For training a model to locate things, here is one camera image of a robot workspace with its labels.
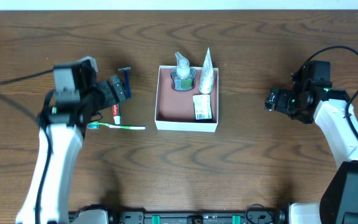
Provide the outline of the green white toothbrush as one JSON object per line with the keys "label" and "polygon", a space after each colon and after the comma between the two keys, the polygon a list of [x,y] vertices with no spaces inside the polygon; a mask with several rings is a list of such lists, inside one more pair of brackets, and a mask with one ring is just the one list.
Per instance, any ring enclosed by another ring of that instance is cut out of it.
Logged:
{"label": "green white toothbrush", "polygon": [[124,126],[124,125],[116,125],[116,124],[110,124],[110,123],[104,123],[99,121],[94,121],[87,124],[88,129],[98,129],[100,126],[105,126],[110,129],[129,129],[129,130],[145,130],[145,126]]}

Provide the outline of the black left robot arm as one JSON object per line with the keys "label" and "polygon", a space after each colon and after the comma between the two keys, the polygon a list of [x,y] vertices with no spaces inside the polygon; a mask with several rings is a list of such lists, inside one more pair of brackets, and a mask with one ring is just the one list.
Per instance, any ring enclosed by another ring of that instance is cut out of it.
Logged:
{"label": "black left robot arm", "polygon": [[16,223],[69,223],[68,199],[76,159],[88,128],[102,125],[101,110],[131,97],[129,80],[117,75],[97,82],[96,75],[82,81],[57,78],[38,115],[39,154],[30,189]]}

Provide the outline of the clear blue soap pump bottle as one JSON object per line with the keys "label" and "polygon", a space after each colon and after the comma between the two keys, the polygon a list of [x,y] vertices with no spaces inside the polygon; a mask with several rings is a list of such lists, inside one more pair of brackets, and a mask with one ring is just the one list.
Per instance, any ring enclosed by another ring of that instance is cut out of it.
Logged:
{"label": "clear blue soap pump bottle", "polygon": [[177,65],[170,72],[173,81],[172,88],[176,91],[190,91],[194,89],[196,70],[190,66],[190,61],[181,53],[176,52],[175,57]]}

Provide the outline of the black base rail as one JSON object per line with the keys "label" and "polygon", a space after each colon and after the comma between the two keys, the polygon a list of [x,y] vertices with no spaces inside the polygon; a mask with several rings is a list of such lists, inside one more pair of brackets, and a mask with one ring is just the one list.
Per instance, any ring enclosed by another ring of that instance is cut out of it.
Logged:
{"label": "black base rail", "polygon": [[284,224],[288,223],[285,209],[275,210],[252,204],[244,211],[148,212],[145,210],[115,211],[104,205],[90,205],[68,214],[70,223],[122,224]]}

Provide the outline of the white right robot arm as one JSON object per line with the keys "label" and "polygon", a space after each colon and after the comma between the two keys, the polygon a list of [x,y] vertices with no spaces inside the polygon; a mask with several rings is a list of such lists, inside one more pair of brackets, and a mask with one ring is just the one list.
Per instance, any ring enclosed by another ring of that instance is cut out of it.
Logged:
{"label": "white right robot arm", "polygon": [[265,109],[305,124],[315,123],[326,138],[337,171],[319,202],[293,203],[288,223],[358,223],[358,120],[344,90],[273,88]]}

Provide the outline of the white lotion tube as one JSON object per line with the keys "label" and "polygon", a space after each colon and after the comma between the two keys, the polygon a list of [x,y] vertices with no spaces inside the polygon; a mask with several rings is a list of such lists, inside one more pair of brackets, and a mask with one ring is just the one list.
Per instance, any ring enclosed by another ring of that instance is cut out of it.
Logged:
{"label": "white lotion tube", "polygon": [[206,56],[204,58],[203,68],[200,75],[199,91],[201,94],[210,94],[214,85],[214,70],[211,60],[210,49],[207,49]]}

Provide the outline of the white box with pink inside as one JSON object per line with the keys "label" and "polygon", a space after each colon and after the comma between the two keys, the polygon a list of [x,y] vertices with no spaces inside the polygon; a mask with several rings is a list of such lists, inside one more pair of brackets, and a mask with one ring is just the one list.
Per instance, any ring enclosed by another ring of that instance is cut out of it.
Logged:
{"label": "white box with pink inside", "polygon": [[212,113],[210,120],[195,119],[193,96],[199,95],[201,68],[196,68],[195,87],[190,91],[174,90],[170,76],[172,69],[173,67],[168,65],[159,66],[154,116],[157,129],[215,132],[219,123],[219,69],[214,69],[214,86],[210,94]]}

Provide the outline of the green white soap packet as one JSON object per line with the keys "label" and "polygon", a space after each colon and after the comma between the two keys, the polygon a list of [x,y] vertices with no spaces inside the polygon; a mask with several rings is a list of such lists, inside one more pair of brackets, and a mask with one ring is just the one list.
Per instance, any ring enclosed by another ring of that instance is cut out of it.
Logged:
{"label": "green white soap packet", "polygon": [[210,95],[194,95],[193,105],[196,120],[213,118]]}

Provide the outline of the blue disposable razor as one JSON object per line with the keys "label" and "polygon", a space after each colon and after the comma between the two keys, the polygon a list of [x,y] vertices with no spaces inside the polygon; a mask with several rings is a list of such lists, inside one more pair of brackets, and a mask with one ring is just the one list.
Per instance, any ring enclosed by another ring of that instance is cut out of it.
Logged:
{"label": "blue disposable razor", "polygon": [[129,71],[130,70],[131,70],[131,67],[124,67],[124,68],[119,68],[118,69],[119,72],[124,73],[124,78],[125,78],[125,83],[126,83],[126,90],[127,90],[127,97],[128,98],[132,97],[131,86],[130,86],[130,82],[129,82]]}

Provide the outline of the green red toothpaste tube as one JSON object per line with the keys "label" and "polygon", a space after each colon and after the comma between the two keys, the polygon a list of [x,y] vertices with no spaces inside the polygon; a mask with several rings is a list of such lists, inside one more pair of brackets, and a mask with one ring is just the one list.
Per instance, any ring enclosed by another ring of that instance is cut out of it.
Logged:
{"label": "green red toothpaste tube", "polygon": [[119,103],[112,106],[112,114],[114,124],[121,125],[121,110]]}

